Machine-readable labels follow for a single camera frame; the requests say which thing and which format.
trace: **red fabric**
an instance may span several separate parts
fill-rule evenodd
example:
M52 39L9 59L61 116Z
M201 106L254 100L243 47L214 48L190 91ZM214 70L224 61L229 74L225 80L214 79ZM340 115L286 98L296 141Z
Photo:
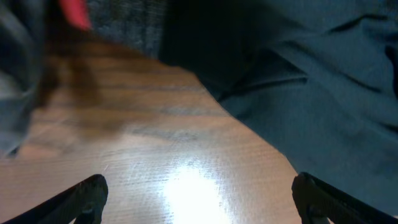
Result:
M91 29L85 0L59 0L68 22L80 29Z

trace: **dark cloth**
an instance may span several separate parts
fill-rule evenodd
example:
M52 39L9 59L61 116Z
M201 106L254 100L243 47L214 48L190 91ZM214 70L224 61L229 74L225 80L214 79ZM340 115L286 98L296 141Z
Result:
M0 2L0 158L27 133L42 74L44 2Z
M396 0L88 2L95 31L195 72L297 172L398 215Z

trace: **gray fabric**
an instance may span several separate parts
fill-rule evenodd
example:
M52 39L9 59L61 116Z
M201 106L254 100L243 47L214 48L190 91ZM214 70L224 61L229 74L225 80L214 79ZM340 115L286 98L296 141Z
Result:
M0 157L23 142L42 73L45 1L0 2Z
M156 58L167 10L165 0L87 0L94 30L104 38Z

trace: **wood grain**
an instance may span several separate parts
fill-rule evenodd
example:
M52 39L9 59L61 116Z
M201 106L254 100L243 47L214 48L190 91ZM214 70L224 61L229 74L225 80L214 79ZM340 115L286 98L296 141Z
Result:
M64 22L49 36L29 138L0 161L0 222L103 174L103 223L300 223L285 157L193 74Z

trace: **wooden table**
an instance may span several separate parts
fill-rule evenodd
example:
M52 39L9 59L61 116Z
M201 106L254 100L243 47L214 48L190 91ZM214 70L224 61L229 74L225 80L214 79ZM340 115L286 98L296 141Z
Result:
M300 223L286 158L193 74L63 26L29 138L0 161L0 222L103 174L103 223Z

